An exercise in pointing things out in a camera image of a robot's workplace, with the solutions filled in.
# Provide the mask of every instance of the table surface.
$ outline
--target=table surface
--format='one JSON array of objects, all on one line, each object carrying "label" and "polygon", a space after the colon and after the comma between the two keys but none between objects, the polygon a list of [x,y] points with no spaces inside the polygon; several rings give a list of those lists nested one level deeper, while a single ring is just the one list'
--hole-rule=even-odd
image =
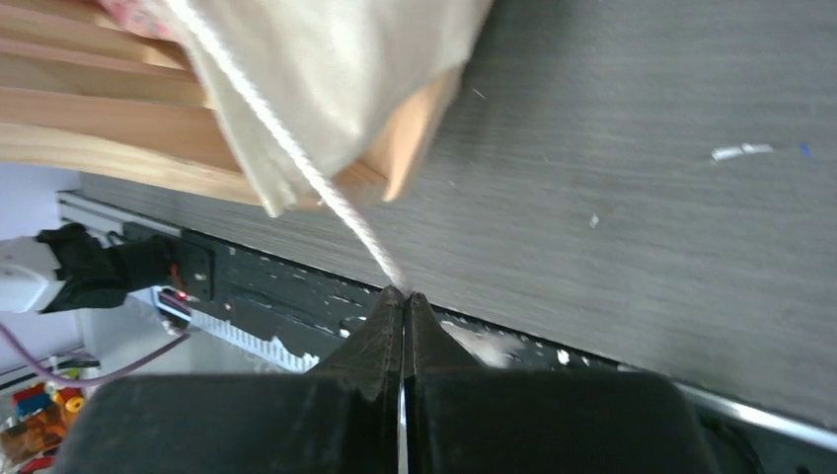
[{"label": "table surface", "polygon": [[[414,190],[367,214],[436,304],[834,427],[835,44],[830,0],[498,0]],[[743,143],[773,151],[714,163]],[[386,282],[329,213],[84,193]]]}]

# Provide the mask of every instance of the white wall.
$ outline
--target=white wall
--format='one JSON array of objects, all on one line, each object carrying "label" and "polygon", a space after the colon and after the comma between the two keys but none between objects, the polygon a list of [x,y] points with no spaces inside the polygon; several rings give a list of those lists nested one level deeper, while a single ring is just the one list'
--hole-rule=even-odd
[{"label": "white wall", "polygon": [[[74,171],[0,163],[0,240],[58,227],[55,192],[78,188],[79,174]],[[81,344],[73,312],[43,315],[0,312],[0,322],[37,357]],[[22,364],[0,340],[0,371]]]}]

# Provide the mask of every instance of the purple cable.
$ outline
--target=purple cable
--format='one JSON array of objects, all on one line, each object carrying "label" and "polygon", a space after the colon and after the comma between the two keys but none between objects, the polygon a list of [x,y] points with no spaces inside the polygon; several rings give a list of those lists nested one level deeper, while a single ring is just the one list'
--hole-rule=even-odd
[{"label": "purple cable", "polygon": [[145,357],[132,362],[125,367],[115,370],[107,375],[103,375],[101,377],[96,378],[85,378],[82,380],[76,380],[75,378],[66,378],[60,375],[56,375],[51,371],[43,368],[40,366],[40,363],[37,359],[35,359],[29,352],[21,345],[21,342],[18,341],[18,338],[9,331],[3,323],[0,323],[0,336],[9,343],[9,346],[18,353],[18,356],[22,357],[23,360],[27,363],[27,365],[32,369],[34,373],[40,375],[41,377],[49,380],[50,382],[55,382],[61,384],[65,387],[72,387],[72,388],[87,388],[93,387],[96,385],[101,385],[103,383],[111,382],[116,380],[120,377],[128,375],[130,372],[136,370],[137,368],[145,365],[146,363],[154,360],[155,358],[162,356],[163,354],[167,353],[168,351],[174,349],[177,345],[185,341],[189,338],[189,334],[187,333],[180,333],[177,339],[173,340],[171,343],[163,346],[162,348],[154,351],[153,353],[146,355]]}]

